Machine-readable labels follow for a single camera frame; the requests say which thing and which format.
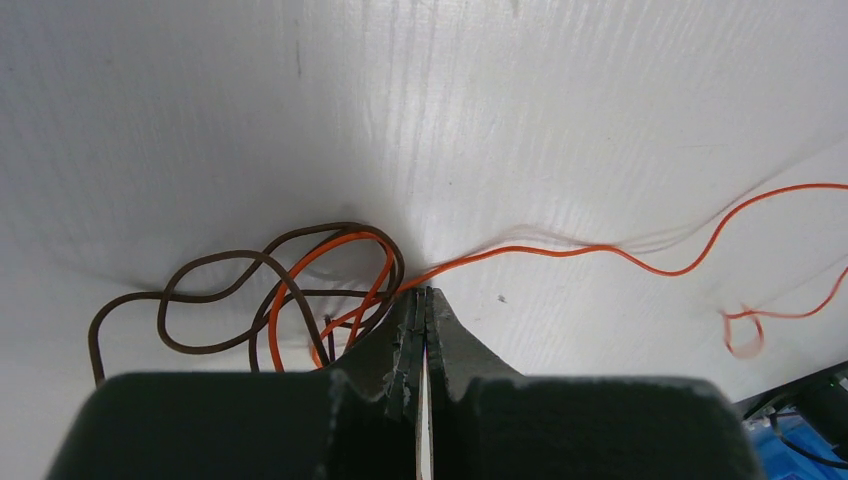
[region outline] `electrical wire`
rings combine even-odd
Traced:
[[[716,241],[718,240],[719,236],[721,235],[722,231],[727,226],[727,224],[734,217],[736,217],[736,215],[738,215],[740,212],[742,212],[746,208],[748,208],[748,207],[750,207],[750,206],[752,206],[756,203],[767,200],[769,198],[776,197],[778,195],[783,195],[783,194],[787,194],[787,193],[790,193],[790,192],[797,192],[797,191],[802,191],[802,190],[814,190],[814,189],[848,190],[848,185],[841,184],[841,183],[805,183],[805,184],[791,185],[791,186],[787,186],[787,187],[777,188],[777,189],[770,190],[770,191],[765,192],[765,193],[761,193],[761,194],[756,195],[754,197],[751,197],[748,200],[745,200],[744,202],[740,203],[739,205],[737,205],[737,206],[733,207],[731,210],[729,210],[721,218],[718,225],[716,225],[715,229],[713,230],[712,235],[710,236],[706,245],[702,249],[701,253],[691,263],[689,263],[688,265],[686,265],[683,268],[680,268],[678,270],[664,270],[664,269],[660,269],[660,268],[651,266],[651,265],[643,262],[642,260],[636,258],[635,256],[628,253],[627,251],[622,250],[621,248],[616,247],[614,245],[590,245],[590,246],[585,246],[585,247],[576,248],[576,249],[572,249],[572,250],[549,250],[549,249],[545,249],[545,248],[529,247],[529,246],[524,246],[524,245],[508,245],[508,246],[504,246],[504,247],[494,248],[492,250],[488,250],[488,251],[485,251],[485,252],[482,252],[482,253],[467,255],[467,256],[464,256],[464,257],[460,257],[460,258],[445,262],[441,265],[438,265],[438,266],[432,268],[431,270],[429,270],[428,272],[424,273],[423,275],[421,275],[421,276],[419,276],[415,279],[412,279],[409,282],[406,282],[403,285],[401,285],[401,287],[398,290],[398,293],[404,292],[404,291],[406,291],[410,288],[413,288],[417,285],[420,285],[420,284],[426,282],[427,280],[430,280],[431,278],[433,278],[437,275],[440,275],[442,273],[445,273],[449,270],[452,270],[454,268],[461,267],[463,265],[468,265],[468,264],[475,263],[475,262],[479,262],[481,260],[485,260],[485,259],[497,256],[497,255],[503,255],[503,254],[506,254],[506,253],[528,253],[528,254],[532,254],[532,255],[541,255],[541,256],[554,257],[554,258],[569,258],[569,257],[587,255],[587,254],[596,253],[596,252],[608,252],[608,253],[613,253],[613,254],[619,255],[619,256],[623,257],[625,260],[628,260],[629,262],[635,264],[636,266],[638,266],[638,267],[640,267],[640,268],[642,268],[642,269],[644,269],[644,270],[646,270],[650,273],[653,273],[655,275],[660,275],[660,276],[664,276],[664,277],[679,277],[681,275],[686,275],[687,273],[692,272],[699,265],[701,265],[701,263],[704,261],[704,259],[707,257],[707,255],[709,255],[710,251],[712,250],[713,246],[715,245]],[[333,322],[330,322],[330,324],[327,327],[325,327],[324,331],[321,332],[321,338],[322,339],[325,338],[326,335],[329,333],[329,331],[331,331],[332,329],[338,327],[339,325],[347,322],[351,318],[354,318],[356,313],[357,313],[357,311],[348,312],[347,314],[342,315],[341,317],[334,320]],[[725,325],[728,325],[728,321],[729,321],[729,319],[725,320]],[[754,343],[750,347],[748,347],[748,346],[743,347],[745,351],[740,353],[743,356],[756,355],[756,353],[759,353],[759,351],[762,349],[763,344],[764,344],[764,334],[763,334],[762,324],[760,323],[759,318],[757,318],[755,316],[753,318],[753,322],[754,322],[754,325],[757,328],[757,332],[758,332],[758,339],[755,340],[755,342],[758,342],[758,343]],[[735,354],[734,352],[736,352],[738,349],[734,349],[734,347],[732,347],[732,344],[730,343],[730,341],[728,339],[728,337],[730,335],[728,335],[727,327],[726,327],[725,332],[726,332],[726,334],[725,334],[725,345],[727,346],[728,350],[731,353]]]
[[[812,310],[802,312],[802,313],[779,313],[779,312],[770,312],[768,310],[758,310],[749,308],[745,305],[742,305],[742,311],[739,313],[726,313],[719,312],[724,319],[724,344],[727,346],[727,350],[737,358],[752,358],[756,356],[763,349],[765,345],[765,333],[763,332],[763,326],[760,323],[760,317],[771,317],[771,318],[785,318],[785,319],[801,319],[812,317],[813,315],[821,312],[832,300],[836,297],[836,294],[839,292],[839,287],[842,285],[842,281],[845,279],[846,275],[848,275],[848,267],[842,271],[842,274],[836,279],[836,283],[833,284],[833,288],[830,289],[830,293],[828,293],[827,297],[819,303]],[[757,339],[753,340],[752,343],[746,344],[744,347],[736,347],[732,346],[732,338],[733,333],[731,329],[730,322],[732,320],[738,320],[741,318],[749,318],[757,328]]]
[[[500,233],[495,235],[494,238],[492,238],[491,240],[486,241],[455,258],[480,253],[485,250],[489,250],[490,248],[494,248],[500,244],[508,243],[511,241],[526,241],[536,238],[539,238],[543,241],[560,242],[565,243],[569,246],[578,247],[601,244],[614,245],[621,248],[622,250],[627,250],[632,254],[639,255],[645,255],[649,253],[659,252],[662,250],[667,250],[684,242],[696,232],[700,231],[702,228],[706,227],[717,218],[720,218],[727,210],[733,207],[733,205],[735,205],[737,202],[740,202],[742,199],[744,199],[745,197],[747,197],[769,181],[786,173],[788,170],[795,168],[799,164],[815,157],[819,153],[822,153],[830,149],[831,147],[842,143],[843,141],[845,141],[846,138],[848,138],[848,131],[838,132],[837,134],[830,135],[828,138],[819,137],[816,139],[809,139],[805,145],[802,145],[793,153],[791,153],[788,157],[786,157],[783,161],[779,162],[767,175],[757,180],[756,183],[748,186],[741,193],[735,195],[733,198],[727,201],[724,206],[722,206],[718,211],[715,211],[714,213],[710,214],[710,216],[705,217],[700,221],[690,222],[685,225],[666,228],[654,232],[643,233],[615,241],[597,241],[594,239],[584,239],[573,235],[564,235],[561,233],[553,232],[536,225],[519,224],[501,231]],[[438,266],[438,264],[431,265],[430,267],[428,267],[428,269],[433,268],[435,266]]]
[[[387,253],[387,255],[390,255],[395,259],[392,268],[388,272],[388,284],[386,290],[382,292],[377,292],[376,294],[372,293],[370,290],[301,290],[294,282],[289,272],[285,268],[283,268],[282,265],[279,264],[279,262],[277,262],[274,258],[270,256],[270,254],[273,253],[277,248],[292,239],[306,235],[314,235],[326,232],[333,233],[329,237],[324,239],[321,243],[319,243],[319,245],[315,248],[319,248],[325,243],[333,241],[334,239],[340,236],[356,232],[368,232],[369,234],[382,239],[383,241],[380,244],[391,249],[390,253]],[[239,276],[230,286],[224,288],[221,291],[204,295],[175,291],[180,279],[187,273],[189,273],[191,270],[198,268],[202,265],[207,265],[210,263],[232,258],[248,258],[254,261],[245,270],[245,272],[242,273],[241,276]],[[259,269],[259,267],[263,264],[269,266],[272,270],[274,270],[274,272],[280,277],[280,281],[274,286],[274,288],[268,293],[268,295],[266,295],[265,299],[263,300],[262,304],[260,305],[258,311],[254,316],[254,320],[251,327],[248,330],[229,340],[213,345],[202,346],[186,345],[181,342],[178,342],[170,336],[166,323],[167,306],[170,302],[205,304],[222,300],[235,293],[238,289],[240,289],[245,284],[245,282],[247,282],[247,280],[251,276],[253,276]],[[288,293],[282,299],[280,307],[289,303],[291,300],[295,300],[295,303],[297,303],[298,307],[300,308],[301,315],[304,319],[304,322],[306,323],[307,330],[310,333],[310,338],[313,342],[312,347],[314,349],[317,349],[317,356],[321,360],[322,365],[326,365],[329,363],[330,360],[328,355],[326,354],[326,351],[324,350],[323,343],[319,339],[317,326],[315,325],[311,309],[309,308],[305,297],[369,297],[371,299],[369,300],[369,302],[380,303],[381,306],[378,308],[378,311],[362,322],[362,331],[360,332],[360,335],[362,335],[363,332],[367,333],[368,331],[373,329],[374,326],[380,321],[383,313],[391,307],[391,302],[394,298],[395,290],[397,286],[399,286],[403,275],[403,255],[400,252],[400,249],[397,248],[397,245],[391,240],[391,238],[389,238],[388,235],[386,235],[384,232],[377,228],[356,222],[337,222],[292,230],[291,232],[280,235],[279,237],[274,239],[261,252],[254,252],[250,250],[234,250],[199,258],[181,267],[174,274],[174,276],[171,277],[163,291],[134,292],[122,295],[104,305],[97,312],[97,314],[92,319],[88,330],[89,357],[91,360],[91,367],[92,372],[94,374],[95,384],[99,385],[105,379],[103,357],[100,351],[100,328],[106,317],[113,310],[126,303],[138,300],[159,301],[159,311],[157,314],[157,332],[159,334],[159,337],[168,347],[181,353],[189,355],[206,355],[219,353],[247,341],[248,358],[250,360],[251,371],[258,371],[259,362],[256,354],[256,337],[258,333],[268,324],[268,307],[270,306],[271,301],[274,299],[276,293],[279,291],[279,287],[281,285],[286,285],[290,293]]]
[[[189,262],[185,266],[178,269],[178,271],[168,281],[168,284],[165,289],[161,292],[149,291],[130,293],[118,297],[112,300],[111,302],[107,303],[103,308],[101,308],[97,315],[95,315],[94,319],[91,322],[91,326],[89,327],[89,353],[91,357],[91,364],[95,382],[99,384],[103,381],[105,377],[102,355],[100,352],[99,345],[100,327],[103,321],[105,320],[106,316],[109,315],[109,313],[111,313],[118,306],[128,302],[136,300],[159,301],[159,309],[157,313],[157,332],[159,334],[159,337],[169,348],[181,353],[186,353],[190,355],[205,355],[211,353],[218,353],[233,348],[246,341],[248,343],[248,358],[250,361],[251,371],[259,371],[259,362],[256,352],[257,336],[258,333],[267,325],[269,349],[271,351],[271,359],[272,363],[274,364],[274,369],[277,371],[283,371],[283,363],[279,352],[279,346],[277,344],[277,327],[279,323],[279,313],[285,305],[294,300],[300,309],[301,316],[309,332],[309,336],[311,339],[310,349],[312,352],[313,360],[315,361],[316,366],[322,367],[328,365],[331,361],[334,361],[335,359],[334,348],[331,348],[332,354],[329,354],[328,350],[324,347],[323,341],[324,339],[330,338],[330,342],[332,343],[332,332],[336,328],[350,329],[350,333],[348,334],[348,338],[345,345],[345,350],[350,349],[353,345],[356,344],[358,340],[370,333],[373,328],[380,322],[385,313],[389,310],[389,308],[391,308],[392,302],[397,296],[397,294],[414,288],[418,285],[421,285],[422,283],[432,279],[433,277],[445,273],[454,268],[479,262],[506,253],[526,253],[554,258],[570,258],[596,252],[607,252],[621,256],[629,262],[635,264],[636,266],[655,275],[665,277],[678,277],[692,272],[699,265],[701,265],[701,263],[709,255],[718,237],[720,236],[728,222],[730,222],[730,220],[733,219],[736,215],[738,215],[742,210],[750,207],[751,205],[754,205],[755,203],[764,201],[766,199],[778,195],[811,189],[848,190],[848,185],[838,183],[807,183],[800,185],[792,185],[771,190],[756,195],[748,200],[745,200],[739,205],[729,210],[721,218],[701,253],[691,263],[677,270],[666,270],[649,265],[644,261],[640,260],[639,258],[635,257],[633,253],[628,252],[623,248],[615,245],[592,244],[571,250],[550,250],[525,245],[507,245],[479,253],[465,255],[453,259],[451,261],[442,263],[426,271],[424,274],[403,283],[403,255],[398,246],[394,243],[394,241],[388,235],[386,235],[384,232],[377,228],[356,222],[337,222],[293,230],[274,239],[274,241],[272,241],[261,252],[255,252],[251,250],[233,250],[214,255],[208,255],[192,262]],[[305,235],[313,235],[327,232],[332,233],[328,237],[323,239],[310,252],[308,252],[301,260],[296,262],[290,270],[286,270],[285,268],[283,268],[283,266],[279,262],[277,262],[274,258],[270,256],[278,247],[288,242],[289,240]],[[301,290],[297,286],[295,282],[295,277],[316,259],[344,244],[359,240],[370,240],[376,242],[378,245],[380,245],[380,247],[386,254],[386,260],[383,269],[377,276],[377,279],[375,280],[370,289],[368,289],[367,291],[342,289]],[[233,284],[229,287],[219,292],[206,295],[189,294],[176,291],[176,287],[182,277],[184,277],[186,274],[188,274],[195,268],[233,258],[247,258],[253,260],[253,263],[251,263],[247,270],[245,270],[245,272],[238,279],[236,279],[236,281],[233,282]],[[256,314],[254,315],[254,320],[250,328],[231,339],[212,345],[187,345],[177,341],[170,335],[167,329],[167,308],[170,302],[202,304],[222,300],[228,297],[229,295],[233,294],[239,288],[241,288],[241,286],[244,285],[244,283],[263,264],[269,266],[272,270],[274,270],[280,280],[261,302],[258,310],[256,311]],[[837,281],[837,284],[834,286],[828,298],[825,299],[825,301],[817,308],[804,314],[779,314],[776,312],[753,310],[744,306],[744,310],[740,313],[723,313],[725,320],[725,344],[728,347],[728,350],[730,350],[731,353],[740,352],[740,347],[732,347],[732,332],[730,331],[731,320],[748,317],[754,323],[758,331],[758,338],[753,343],[746,347],[743,347],[742,349],[747,349],[748,355],[756,354],[757,352],[759,352],[759,350],[762,349],[763,346],[763,329],[759,319],[760,316],[769,316],[775,318],[804,318],[813,315],[823,309],[824,306],[827,305],[827,303],[830,302],[830,300],[836,295],[836,292],[839,289],[839,284],[846,276],[846,274],[848,274],[848,268],[846,268],[846,270],[840,276],[839,280]],[[306,297],[310,296],[354,297],[362,298],[362,301],[359,307],[351,310],[350,312],[347,312],[344,315],[341,315],[339,318],[336,318],[334,320],[328,320],[325,318],[324,328],[322,331],[319,332],[314,315],[306,300]],[[377,307],[376,310],[370,316],[368,316],[368,318],[364,318],[366,312],[373,307]]]
[[[826,467],[838,468],[840,470],[848,470],[848,463],[836,462],[836,461],[833,461],[833,460],[828,460],[826,458],[822,458],[822,457],[815,455],[815,454],[812,454],[812,453],[804,450],[803,448],[799,447],[798,445],[795,445],[794,443],[792,443],[792,441],[790,441],[788,438],[786,438],[783,435],[783,431],[780,429],[780,425],[778,425],[778,415],[777,415],[777,413],[772,413],[771,415],[769,415],[768,418],[769,418],[769,423],[771,423],[771,429],[774,431],[774,435],[777,438],[779,438],[780,441],[783,442],[784,445],[791,448],[796,453],[798,453],[798,454],[800,454],[804,457],[807,457],[814,462],[820,463],[820,464],[822,464]]]

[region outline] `white surface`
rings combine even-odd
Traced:
[[[609,241],[697,222],[787,162],[767,186],[848,181],[846,24],[839,1],[3,2],[0,476],[49,464],[92,388],[95,311],[196,256],[357,219],[422,266],[520,223]],[[848,295],[768,321],[752,361],[715,313],[817,303],[844,262],[792,286],[846,253],[846,205],[755,207],[679,279],[514,255],[434,284],[521,371],[700,376],[737,400],[848,358]],[[683,265],[707,234],[646,258]],[[271,281],[176,308],[177,334],[245,328]],[[155,305],[116,313],[110,374],[246,368],[168,352]]]

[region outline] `blue object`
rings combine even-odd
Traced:
[[[842,461],[801,416],[783,417],[779,421],[783,435],[795,445],[822,458]],[[756,425],[749,431],[749,438],[770,480],[848,480],[848,470],[826,467],[790,450],[768,424]]]

